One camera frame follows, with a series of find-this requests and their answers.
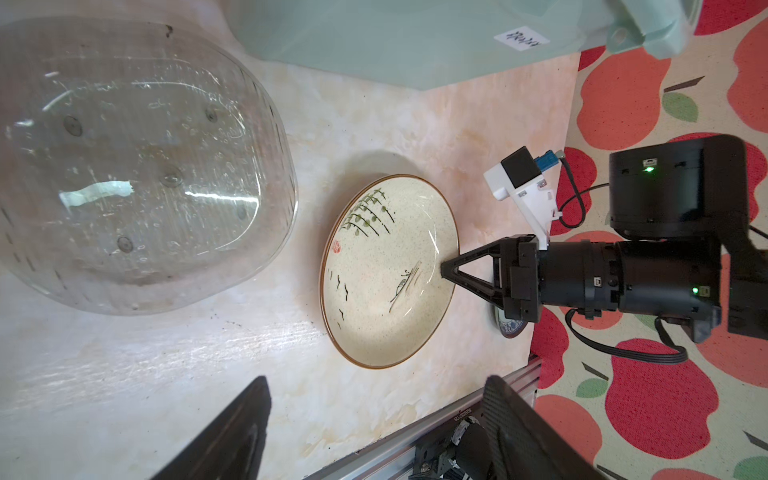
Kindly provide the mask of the blue white patterned plate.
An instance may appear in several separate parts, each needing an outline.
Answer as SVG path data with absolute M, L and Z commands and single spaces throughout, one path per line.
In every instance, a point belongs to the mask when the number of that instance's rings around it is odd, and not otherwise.
M 520 335 L 528 325 L 523 320 L 508 319 L 502 309 L 492 308 L 496 326 L 504 338 L 513 339 Z

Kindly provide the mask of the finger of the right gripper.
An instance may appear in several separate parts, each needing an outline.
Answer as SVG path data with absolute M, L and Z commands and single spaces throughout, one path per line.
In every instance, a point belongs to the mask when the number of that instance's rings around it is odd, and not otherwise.
M 472 263 L 481 258 L 499 258 L 502 255 L 502 248 L 508 243 L 509 240 L 509 237 L 504 237 L 466 253 L 460 254 L 457 257 L 447 259 L 441 263 L 440 271 L 442 273 L 458 272 L 461 266 Z
M 442 278 L 476 295 L 485 302 L 502 309 L 503 290 L 494 284 L 465 272 L 442 273 Z

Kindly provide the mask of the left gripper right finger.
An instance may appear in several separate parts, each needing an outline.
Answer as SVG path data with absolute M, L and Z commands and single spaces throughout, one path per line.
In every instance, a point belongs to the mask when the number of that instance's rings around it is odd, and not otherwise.
M 603 478 L 503 378 L 487 378 L 482 403 L 498 479 Z

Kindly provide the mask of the light green plastic bin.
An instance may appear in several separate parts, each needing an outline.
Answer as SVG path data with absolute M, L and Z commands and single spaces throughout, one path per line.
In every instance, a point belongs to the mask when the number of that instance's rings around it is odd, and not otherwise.
M 664 60 L 695 32 L 700 1 L 226 1 L 252 56 L 430 90 L 603 46 Z

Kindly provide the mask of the grey clear glass plate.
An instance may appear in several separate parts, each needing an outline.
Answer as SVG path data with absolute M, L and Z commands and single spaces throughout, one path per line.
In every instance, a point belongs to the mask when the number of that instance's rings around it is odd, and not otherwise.
M 283 123 L 237 59 L 153 22 L 1 29 L 1 263 L 61 304 L 172 311 L 283 249 L 298 206 Z

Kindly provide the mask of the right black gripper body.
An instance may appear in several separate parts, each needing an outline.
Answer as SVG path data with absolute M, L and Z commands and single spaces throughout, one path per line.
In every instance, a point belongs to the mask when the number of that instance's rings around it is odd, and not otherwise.
M 747 149 L 732 135 L 615 152 L 610 225 L 619 240 L 494 247 L 494 303 L 536 322 L 545 305 L 587 318 L 608 311 L 679 324 L 697 343 L 721 323 L 750 332 Z

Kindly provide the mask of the front aluminium rail base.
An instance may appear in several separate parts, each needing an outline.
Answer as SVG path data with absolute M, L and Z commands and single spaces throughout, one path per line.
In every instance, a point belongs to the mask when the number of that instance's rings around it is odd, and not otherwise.
M 468 416 L 482 417 L 483 391 L 468 394 L 442 409 L 355 451 L 309 475 L 311 479 L 400 479 L 429 457 L 417 445 L 433 433 L 457 425 Z

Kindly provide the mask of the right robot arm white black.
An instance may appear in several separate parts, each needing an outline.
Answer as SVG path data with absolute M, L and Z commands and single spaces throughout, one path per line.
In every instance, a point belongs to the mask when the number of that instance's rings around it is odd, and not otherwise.
M 697 343 L 726 324 L 767 335 L 767 254 L 751 241 L 747 147 L 717 134 L 614 152 L 616 242 L 507 237 L 443 262 L 444 279 L 535 323 L 544 306 L 587 319 L 653 315 Z

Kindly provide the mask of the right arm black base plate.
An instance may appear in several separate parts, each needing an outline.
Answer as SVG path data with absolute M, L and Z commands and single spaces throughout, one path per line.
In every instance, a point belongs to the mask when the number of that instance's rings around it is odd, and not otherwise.
M 409 479 L 495 479 L 482 423 L 473 416 L 440 425 L 417 441 Z

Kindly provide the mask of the cream plate with plant motif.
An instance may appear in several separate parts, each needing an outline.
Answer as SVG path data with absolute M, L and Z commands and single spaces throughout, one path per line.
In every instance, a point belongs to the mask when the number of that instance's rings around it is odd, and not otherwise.
M 392 175 L 358 193 L 322 260 L 321 311 L 337 350 L 367 369 L 412 357 L 448 310 L 454 286 L 440 266 L 458 251 L 454 215 L 428 181 Z

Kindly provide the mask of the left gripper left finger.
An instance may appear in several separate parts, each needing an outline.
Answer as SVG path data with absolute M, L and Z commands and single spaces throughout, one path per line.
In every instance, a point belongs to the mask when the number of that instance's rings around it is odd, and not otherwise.
M 255 479 L 264 452 L 271 396 L 254 379 L 156 479 Z

